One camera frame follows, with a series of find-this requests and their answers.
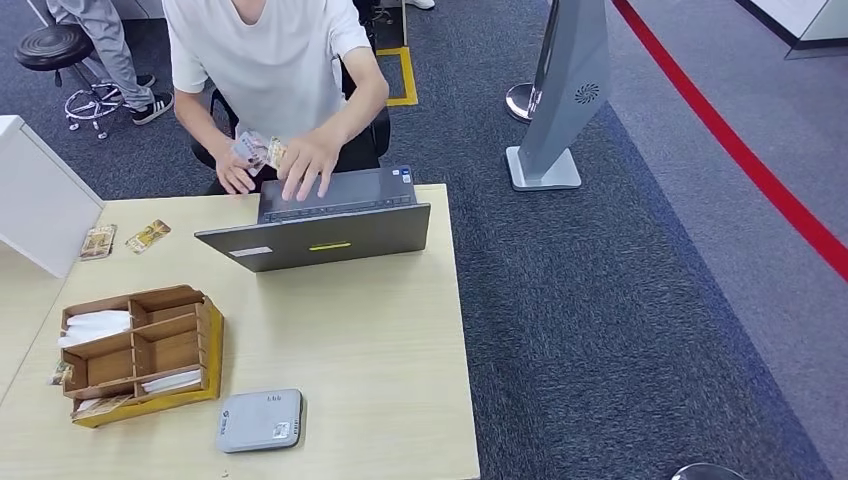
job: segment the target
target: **speaker grille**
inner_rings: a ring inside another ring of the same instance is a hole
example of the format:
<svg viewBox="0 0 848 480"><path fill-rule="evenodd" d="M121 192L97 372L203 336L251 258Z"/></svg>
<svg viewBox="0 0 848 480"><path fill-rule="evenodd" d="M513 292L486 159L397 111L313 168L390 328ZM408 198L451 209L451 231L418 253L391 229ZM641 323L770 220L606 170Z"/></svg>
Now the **speaker grille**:
<svg viewBox="0 0 848 480"><path fill-rule="evenodd" d="M574 93L574 101L581 105L592 103L601 94L601 87L597 83L585 83Z"/></svg>

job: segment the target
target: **man's hand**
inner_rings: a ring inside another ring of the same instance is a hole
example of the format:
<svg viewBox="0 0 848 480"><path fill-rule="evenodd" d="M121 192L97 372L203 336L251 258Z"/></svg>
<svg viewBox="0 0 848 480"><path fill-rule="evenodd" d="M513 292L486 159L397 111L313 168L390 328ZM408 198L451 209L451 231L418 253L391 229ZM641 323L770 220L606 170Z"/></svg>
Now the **man's hand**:
<svg viewBox="0 0 848 480"><path fill-rule="evenodd" d="M246 171L250 165L233 153L232 145L233 140L224 137L215 150L209 152L215 159L215 173L230 195L250 193L256 187Z"/></svg>
<svg viewBox="0 0 848 480"><path fill-rule="evenodd" d="M277 177L285 180L283 200L291 199L295 191L299 202L306 200L319 174L321 185L318 196L323 197L330 187L330 175L339 161L342 145L344 138L341 135L334 135L323 127L291 140L277 170Z"/></svg>

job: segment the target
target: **black stool seat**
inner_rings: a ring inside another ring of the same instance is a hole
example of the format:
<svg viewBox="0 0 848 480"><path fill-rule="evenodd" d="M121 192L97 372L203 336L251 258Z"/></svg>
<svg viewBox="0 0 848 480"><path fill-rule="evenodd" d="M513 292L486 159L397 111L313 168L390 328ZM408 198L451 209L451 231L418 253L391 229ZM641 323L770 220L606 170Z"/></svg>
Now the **black stool seat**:
<svg viewBox="0 0 848 480"><path fill-rule="evenodd" d="M46 72L71 67L93 51L94 44L79 25L52 25L24 37L15 60L30 70Z"/></svg>

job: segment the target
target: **laptop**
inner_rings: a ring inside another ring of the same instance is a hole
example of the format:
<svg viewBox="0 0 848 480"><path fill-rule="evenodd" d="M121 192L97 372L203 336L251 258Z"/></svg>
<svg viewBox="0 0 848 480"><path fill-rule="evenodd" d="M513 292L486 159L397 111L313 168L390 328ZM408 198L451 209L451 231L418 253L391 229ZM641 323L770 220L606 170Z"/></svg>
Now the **laptop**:
<svg viewBox="0 0 848 480"><path fill-rule="evenodd" d="M264 182L256 225L195 233L253 272L423 250L430 205L418 203L408 166L333 174L318 198L285 201Z"/></svg>

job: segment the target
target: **floor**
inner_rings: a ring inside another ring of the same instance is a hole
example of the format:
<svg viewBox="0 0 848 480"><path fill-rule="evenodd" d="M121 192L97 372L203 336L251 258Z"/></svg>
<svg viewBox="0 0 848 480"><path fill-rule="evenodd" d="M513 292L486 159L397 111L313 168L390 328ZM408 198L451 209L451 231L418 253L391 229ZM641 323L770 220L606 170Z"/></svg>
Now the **floor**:
<svg viewBox="0 0 848 480"><path fill-rule="evenodd" d="M783 62L779 40L732 0L634 4L845 241L838 152L848 135L833 99L845 98L846 59ZM56 110L69 89L11 57L37 22L24 2L6 9L0 114L22 115L104 198L206 188L212 173L173 116L143 128L116 117L105 141L68 131ZM585 185L510 188L503 150L524 127L504 113L503 95L531 78L546 9L443 0L411 10L420 103L392 110L383 159L412 165L418 182L448 184L483 478L663 479L694 461L750 479L848 478L838 395L848 391L848 287L703 128L614 8L614 92L573 148ZM139 71L170 88L164 26L130 33Z"/></svg>
<svg viewBox="0 0 848 480"><path fill-rule="evenodd" d="M848 243L848 56L788 47L733 1L634 7L760 159ZM703 128L614 9L610 104L834 478L848 478L848 286Z"/></svg>

